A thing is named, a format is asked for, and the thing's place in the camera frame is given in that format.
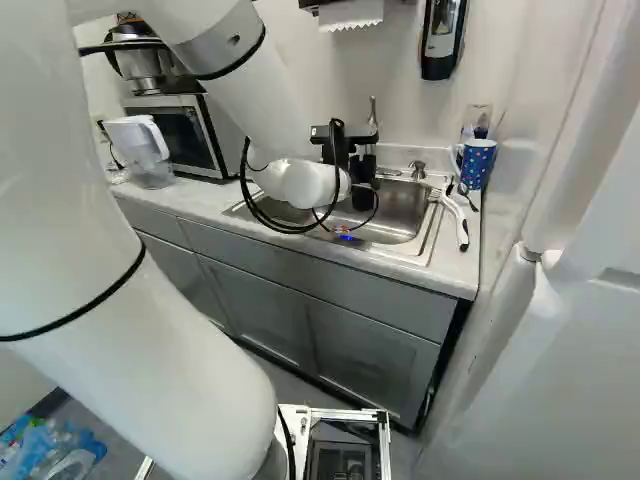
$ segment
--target sink basin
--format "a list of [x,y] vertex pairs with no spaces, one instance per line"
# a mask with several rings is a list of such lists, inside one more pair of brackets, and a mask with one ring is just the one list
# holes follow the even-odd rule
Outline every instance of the sink basin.
[[[378,180],[378,211],[366,225],[350,231],[367,220],[372,211],[356,211],[351,199],[347,198],[338,202],[324,222],[331,232],[317,227],[306,235],[360,250],[396,252],[402,256],[420,256],[426,250],[430,253],[434,238],[431,242],[428,239],[434,235],[430,236],[429,232],[437,230],[431,228],[437,210],[437,203],[429,200],[431,188],[405,178],[380,176]],[[311,210],[298,210],[287,202],[265,196],[263,192],[258,192],[253,198],[264,213],[282,223],[300,226],[315,221]],[[327,208],[316,209],[318,217],[322,217]],[[234,205],[224,215],[257,222],[244,202]]]

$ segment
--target refrigerator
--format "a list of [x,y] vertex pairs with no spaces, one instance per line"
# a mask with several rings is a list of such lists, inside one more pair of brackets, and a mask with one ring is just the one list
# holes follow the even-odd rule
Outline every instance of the refrigerator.
[[640,475],[639,3],[529,2],[480,289],[413,478]]

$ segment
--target gray cabinet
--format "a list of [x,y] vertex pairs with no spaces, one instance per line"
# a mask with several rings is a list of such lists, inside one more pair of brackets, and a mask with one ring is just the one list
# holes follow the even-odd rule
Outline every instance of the gray cabinet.
[[138,235],[147,246],[160,270],[187,300],[207,315],[213,323],[231,334],[229,321],[221,307],[220,300],[210,288],[196,255],[146,233],[138,232]]
[[178,219],[169,213],[161,212],[142,203],[124,198],[116,198],[120,210],[136,230],[184,248],[191,248],[187,237],[180,228]]
[[314,373],[313,347],[304,298],[287,288],[200,257],[219,285],[236,332],[246,341]]
[[411,428],[438,345],[325,302],[307,302],[320,378],[389,410]]
[[457,299],[180,219],[195,252],[442,343]]

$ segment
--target black soap dispenser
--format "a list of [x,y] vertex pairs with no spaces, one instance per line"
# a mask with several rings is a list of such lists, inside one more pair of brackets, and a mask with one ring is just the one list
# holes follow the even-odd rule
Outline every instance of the black soap dispenser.
[[422,78],[445,80],[462,53],[467,0],[427,0],[420,61]]

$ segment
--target blue mug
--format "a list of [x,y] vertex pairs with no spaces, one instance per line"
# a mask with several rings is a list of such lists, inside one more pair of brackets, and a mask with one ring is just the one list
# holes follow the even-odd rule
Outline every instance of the blue mug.
[[[455,173],[460,177],[469,190],[480,190],[489,180],[493,168],[498,144],[493,140],[471,138],[464,144],[458,144],[449,151]],[[462,167],[455,162],[456,150],[462,151]]]

